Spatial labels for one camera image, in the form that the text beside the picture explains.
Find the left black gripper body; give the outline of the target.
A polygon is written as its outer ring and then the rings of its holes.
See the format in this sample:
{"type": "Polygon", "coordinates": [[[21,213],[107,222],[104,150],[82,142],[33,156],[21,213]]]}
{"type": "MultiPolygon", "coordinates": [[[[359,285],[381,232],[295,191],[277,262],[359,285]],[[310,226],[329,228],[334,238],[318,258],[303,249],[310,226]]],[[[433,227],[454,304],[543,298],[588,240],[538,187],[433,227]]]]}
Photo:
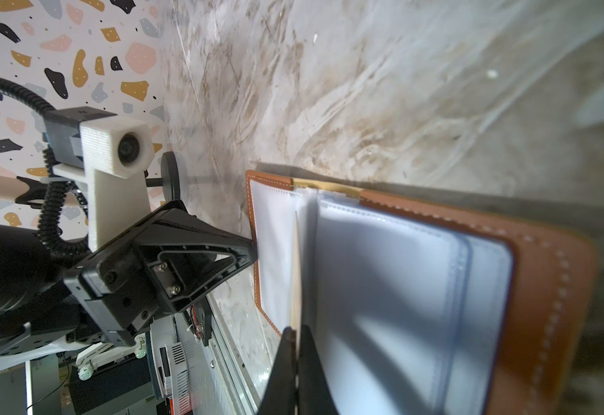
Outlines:
{"type": "Polygon", "coordinates": [[[113,345],[133,346],[157,311],[157,295],[134,252],[96,252],[69,269],[63,281],[113,345]]]}

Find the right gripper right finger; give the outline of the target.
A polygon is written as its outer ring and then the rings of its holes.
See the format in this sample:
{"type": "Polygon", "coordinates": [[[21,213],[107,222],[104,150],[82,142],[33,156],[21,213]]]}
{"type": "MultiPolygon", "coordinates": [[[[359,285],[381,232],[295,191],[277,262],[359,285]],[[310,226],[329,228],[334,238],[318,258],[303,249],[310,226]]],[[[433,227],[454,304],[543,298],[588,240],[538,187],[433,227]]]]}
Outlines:
{"type": "Polygon", "coordinates": [[[307,325],[301,327],[299,335],[298,413],[338,415],[312,331],[307,325]]]}

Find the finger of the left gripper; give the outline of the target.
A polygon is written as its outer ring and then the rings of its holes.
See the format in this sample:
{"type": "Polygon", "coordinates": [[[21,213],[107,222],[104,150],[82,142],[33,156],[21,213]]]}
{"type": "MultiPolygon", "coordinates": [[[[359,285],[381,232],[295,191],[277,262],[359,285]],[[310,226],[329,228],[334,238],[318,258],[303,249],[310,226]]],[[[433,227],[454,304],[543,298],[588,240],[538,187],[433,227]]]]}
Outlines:
{"type": "Polygon", "coordinates": [[[135,251],[162,315],[188,309],[258,259],[252,240],[210,226],[180,201],[167,202],[139,225],[135,251]]]}

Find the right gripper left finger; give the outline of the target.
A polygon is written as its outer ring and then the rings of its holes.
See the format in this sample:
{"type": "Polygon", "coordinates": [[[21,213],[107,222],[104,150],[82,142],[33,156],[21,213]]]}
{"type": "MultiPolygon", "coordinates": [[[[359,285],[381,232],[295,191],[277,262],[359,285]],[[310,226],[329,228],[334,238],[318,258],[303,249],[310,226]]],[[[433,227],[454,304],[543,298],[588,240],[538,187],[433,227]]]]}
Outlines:
{"type": "Polygon", "coordinates": [[[258,415],[291,415],[297,406],[297,332],[284,330],[258,415]]]}

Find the brown leather card holder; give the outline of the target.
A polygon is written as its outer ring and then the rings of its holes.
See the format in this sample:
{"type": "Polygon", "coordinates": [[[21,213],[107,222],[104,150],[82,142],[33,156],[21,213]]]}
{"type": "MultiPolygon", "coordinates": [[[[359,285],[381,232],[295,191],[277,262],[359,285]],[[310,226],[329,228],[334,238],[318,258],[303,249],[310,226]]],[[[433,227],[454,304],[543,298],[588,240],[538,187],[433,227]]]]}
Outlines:
{"type": "Polygon", "coordinates": [[[597,250],[576,233],[250,170],[255,304],[290,327],[293,218],[303,317],[338,414],[552,414],[597,250]]]}

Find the gold VIP credit card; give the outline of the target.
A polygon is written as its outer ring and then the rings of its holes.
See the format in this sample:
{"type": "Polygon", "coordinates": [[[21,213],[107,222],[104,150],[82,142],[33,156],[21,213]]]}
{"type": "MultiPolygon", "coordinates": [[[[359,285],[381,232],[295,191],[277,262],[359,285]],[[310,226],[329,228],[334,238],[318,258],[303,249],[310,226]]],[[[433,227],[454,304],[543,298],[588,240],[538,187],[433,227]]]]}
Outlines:
{"type": "Polygon", "coordinates": [[[290,327],[294,332],[296,348],[300,345],[300,331],[303,317],[302,264],[299,238],[298,216],[293,218],[291,249],[291,311],[290,327]]]}

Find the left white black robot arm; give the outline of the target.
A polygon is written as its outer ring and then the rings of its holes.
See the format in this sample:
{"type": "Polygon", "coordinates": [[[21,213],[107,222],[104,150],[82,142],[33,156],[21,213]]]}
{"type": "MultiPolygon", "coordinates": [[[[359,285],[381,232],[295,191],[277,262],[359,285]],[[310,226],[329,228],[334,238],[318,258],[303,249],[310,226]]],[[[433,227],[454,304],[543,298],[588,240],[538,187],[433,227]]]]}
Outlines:
{"type": "Polygon", "coordinates": [[[64,340],[132,346],[251,266],[255,244],[168,202],[96,252],[54,257],[35,233],[0,226],[0,357],[64,340]]]}

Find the black round microphone stand base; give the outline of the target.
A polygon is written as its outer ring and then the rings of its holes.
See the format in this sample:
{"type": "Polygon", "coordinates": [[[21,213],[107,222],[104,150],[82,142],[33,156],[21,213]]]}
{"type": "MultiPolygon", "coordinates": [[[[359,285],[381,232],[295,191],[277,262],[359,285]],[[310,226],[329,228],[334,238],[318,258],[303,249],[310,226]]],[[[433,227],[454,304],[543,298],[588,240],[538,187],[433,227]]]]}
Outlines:
{"type": "Polygon", "coordinates": [[[166,202],[180,200],[182,197],[177,159],[173,151],[167,151],[161,157],[160,178],[146,178],[148,188],[161,188],[166,202]]]}

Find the aluminium mounting rail frame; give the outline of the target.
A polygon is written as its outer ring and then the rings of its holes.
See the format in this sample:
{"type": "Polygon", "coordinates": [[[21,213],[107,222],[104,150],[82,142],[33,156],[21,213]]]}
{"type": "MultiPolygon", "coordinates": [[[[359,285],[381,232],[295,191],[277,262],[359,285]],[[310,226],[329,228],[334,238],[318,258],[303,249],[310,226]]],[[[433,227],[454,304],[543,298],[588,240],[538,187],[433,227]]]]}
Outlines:
{"type": "Polygon", "coordinates": [[[214,299],[208,299],[201,314],[210,319],[206,329],[191,310],[176,317],[186,358],[191,413],[258,413],[260,393],[214,299]]]}

